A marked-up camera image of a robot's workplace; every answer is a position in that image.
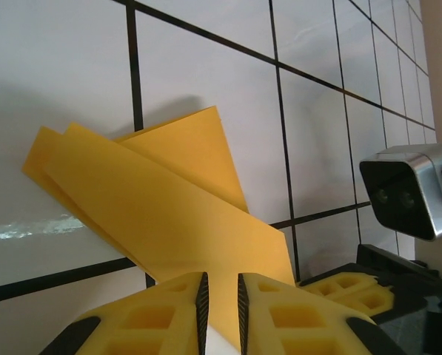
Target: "white tile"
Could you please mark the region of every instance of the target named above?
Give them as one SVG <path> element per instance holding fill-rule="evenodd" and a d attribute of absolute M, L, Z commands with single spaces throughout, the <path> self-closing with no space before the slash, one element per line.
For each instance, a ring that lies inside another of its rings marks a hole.
<path fill-rule="evenodd" d="M 418 70 L 418 86 L 420 87 L 421 111 L 423 113 L 423 123 L 430 127 L 435 127 L 435 118 L 433 115 L 433 105 L 431 91 L 429 89 L 428 76 Z"/>
<path fill-rule="evenodd" d="M 121 257 L 21 173 L 39 127 L 71 121 L 133 131 L 125 7 L 0 1 L 0 285 Z"/>
<path fill-rule="evenodd" d="M 406 0 L 393 0 L 395 26 L 398 45 L 410 57 L 414 58 L 412 25 L 410 24 L 409 6 Z"/>
<path fill-rule="evenodd" d="M 377 221 L 371 206 L 359 209 L 359 226 L 363 244 L 372 244 L 394 254 L 398 253 L 395 231 L 383 227 Z"/>
<path fill-rule="evenodd" d="M 353 204 L 343 95 L 286 71 L 281 88 L 295 216 Z"/>
<path fill-rule="evenodd" d="M 425 133 L 423 127 L 415 122 L 408 122 L 408 135 L 410 144 L 425 144 Z"/>
<path fill-rule="evenodd" d="M 139 2 L 273 57 L 268 0 L 140 0 Z"/>
<path fill-rule="evenodd" d="M 421 4 L 420 0 L 408 0 L 410 6 L 415 11 L 415 13 L 418 15 L 419 18 L 421 18 Z"/>
<path fill-rule="evenodd" d="M 397 232 L 398 251 L 400 256 L 408 260 L 415 259 L 415 238 Z"/>
<path fill-rule="evenodd" d="M 295 262 L 295 248 L 293 246 L 293 231 L 292 228 L 294 227 L 287 227 L 287 228 L 283 228 L 280 229 L 280 231 L 282 231 L 285 234 L 285 241 L 287 242 L 287 248 L 288 248 L 288 255 L 289 255 L 289 261 L 292 264 L 292 270 L 293 270 L 293 274 L 295 275 L 296 273 L 296 262 Z"/>
<path fill-rule="evenodd" d="M 369 200 L 359 163 L 385 149 L 384 122 L 377 107 L 346 97 L 357 202 Z"/>
<path fill-rule="evenodd" d="M 386 146 L 406 146 L 408 144 L 408 130 L 406 120 L 402 117 L 384 111 Z"/>
<path fill-rule="evenodd" d="M 377 28 L 374 28 L 374 37 L 382 104 L 404 115 L 397 47 Z"/>
<path fill-rule="evenodd" d="M 371 0 L 372 20 L 394 41 L 397 41 L 395 33 L 395 20 L 393 18 L 392 0 Z"/>
<path fill-rule="evenodd" d="M 370 16 L 369 0 L 352 0 L 352 1 L 355 2 L 355 4 L 359 6 L 362 11 L 364 11 L 368 16 Z"/>
<path fill-rule="evenodd" d="M 0 355 L 39 354 L 90 309 L 145 289 L 138 268 L 105 274 L 0 302 Z"/>
<path fill-rule="evenodd" d="M 415 121 L 421 122 L 420 93 L 418 91 L 418 78 L 415 64 L 408 59 L 401 51 L 400 68 L 401 80 L 404 89 L 406 116 Z"/>
<path fill-rule="evenodd" d="M 278 58 L 341 87 L 332 0 L 275 0 Z"/>
<path fill-rule="evenodd" d="M 423 25 L 413 11 L 410 13 L 410 16 L 412 19 L 413 44 L 415 45 L 415 60 L 421 69 L 428 72 Z"/>
<path fill-rule="evenodd" d="M 436 143 L 436 132 L 432 129 L 425 128 L 425 141 L 426 144 Z"/>
<path fill-rule="evenodd" d="M 137 30 L 145 124 L 216 105 L 250 213 L 289 219 L 274 66 L 142 13 Z"/>
<path fill-rule="evenodd" d="M 301 279 L 354 263 L 359 235 L 355 211 L 296 226 Z"/>
<path fill-rule="evenodd" d="M 345 89 L 380 103 L 370 20 L 350 0 L 336 0 Z"/>

